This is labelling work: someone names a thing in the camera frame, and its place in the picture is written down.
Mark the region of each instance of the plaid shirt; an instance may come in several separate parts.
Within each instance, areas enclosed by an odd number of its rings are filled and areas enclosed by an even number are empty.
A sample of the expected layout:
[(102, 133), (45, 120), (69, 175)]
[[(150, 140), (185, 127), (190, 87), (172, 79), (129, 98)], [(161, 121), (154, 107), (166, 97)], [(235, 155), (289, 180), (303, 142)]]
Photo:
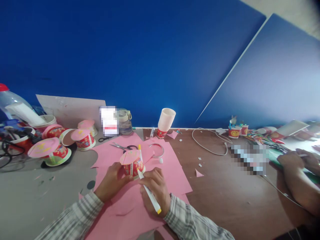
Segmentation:
[[(89, 193), (61, 213), (36, 240), (84, 239), (102, 207), (100, 199), (94, 193)], [(234, 239), (230, 232), (201, 216), (172, 193), (170, 210), (164, 220), (180, 239)]]

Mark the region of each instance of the right hand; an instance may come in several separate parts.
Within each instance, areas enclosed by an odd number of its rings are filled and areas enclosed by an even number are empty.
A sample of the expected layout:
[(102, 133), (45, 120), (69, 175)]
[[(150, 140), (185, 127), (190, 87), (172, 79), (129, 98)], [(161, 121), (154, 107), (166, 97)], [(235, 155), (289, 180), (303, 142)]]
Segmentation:
[[(139, 180), (139, 184), (141, 185), (140, 192), (142, 195), (143, 203), (148, 212), (150, 212), (156, 217), (164, 218), (170, 209), (171, 196), (168, 192), (166, 182), (164, 181), (162, 170), (160, 168), (155, 167), (152, 171), (145, 172), (143, 176), (144, 178)], [(154, 210), (151, 200), (143, 185), (148, 187), (154, 194), (157, 202), (161, 207), (160, 214), (157, 214)]]
[(311, 169), (314, 170), (314, 169), (320, 168), (319, 160), (313, 155), (313, 153), (308, 152), (306, 150), (299, 149), (299, 148), (297, 148), (296, 151), (298, 154), (307, 155), (306, 157), (302, 157), (302, 160), (304, 162), (304, 166), (306, 169), (311, 171)]

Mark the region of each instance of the red bottle cap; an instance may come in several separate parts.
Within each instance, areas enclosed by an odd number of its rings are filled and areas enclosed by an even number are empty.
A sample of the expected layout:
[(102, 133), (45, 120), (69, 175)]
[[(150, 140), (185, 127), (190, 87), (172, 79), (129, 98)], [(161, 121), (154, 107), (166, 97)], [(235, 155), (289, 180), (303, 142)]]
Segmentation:
[(0, 92), (3, 92), (3, 91), (9, 91), (9, 88), (3, 83), (0, 83)]

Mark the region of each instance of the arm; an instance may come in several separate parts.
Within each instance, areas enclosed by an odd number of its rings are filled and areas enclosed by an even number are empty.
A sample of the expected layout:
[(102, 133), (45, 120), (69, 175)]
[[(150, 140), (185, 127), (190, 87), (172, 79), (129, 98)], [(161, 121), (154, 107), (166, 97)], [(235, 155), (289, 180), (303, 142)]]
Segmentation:
[(170, 210), (164, 220), (180, 239), (234, 239), (229, 231), (201, 216), (172, 193)]
[(83, 239), (104, 203), (89, 193), (60, 214), (37, 238), (42, 239)]
[(118, 179), (121, 166), (119, 162), (110, 166), (96, 191), (87, 194), (61, 213), (58, 219), (46, 227), (36, 240), (84, 239), (104, 203), (112, 199), (124, 185), (133, 181), (132, 176)]
[(308, 212), (320, 216), (320, 189), (304, 174), (304, 163), (296, 152), (278, 157), (284, 177), (296, 201)]
[(139, 184), (147, 186), (153, 192), (161, 207), (158, 215), (147, 192), (141, 186), (140, 192), (147, 210), (154, 216), (163, 218), (180, 239), (234, 239), (230, 232), (218, 227), (209, 218), (201, 216), (192, 206), (173, 194), (169, 195), (160, 168), (145, 172)]

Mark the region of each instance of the blue panel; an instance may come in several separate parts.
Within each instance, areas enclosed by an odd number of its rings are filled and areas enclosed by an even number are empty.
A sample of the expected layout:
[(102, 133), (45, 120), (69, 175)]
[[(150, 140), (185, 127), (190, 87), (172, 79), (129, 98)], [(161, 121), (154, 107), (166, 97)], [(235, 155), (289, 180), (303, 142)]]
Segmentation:
[(320, 120), (320, 42), (272, 15), (212, 99), (197, 127), (249, 128)]
[(134, 126), (192, 127), (265, 16), (238, 0), (9, 1), (0, 8), (1, 82), (106, 100)]

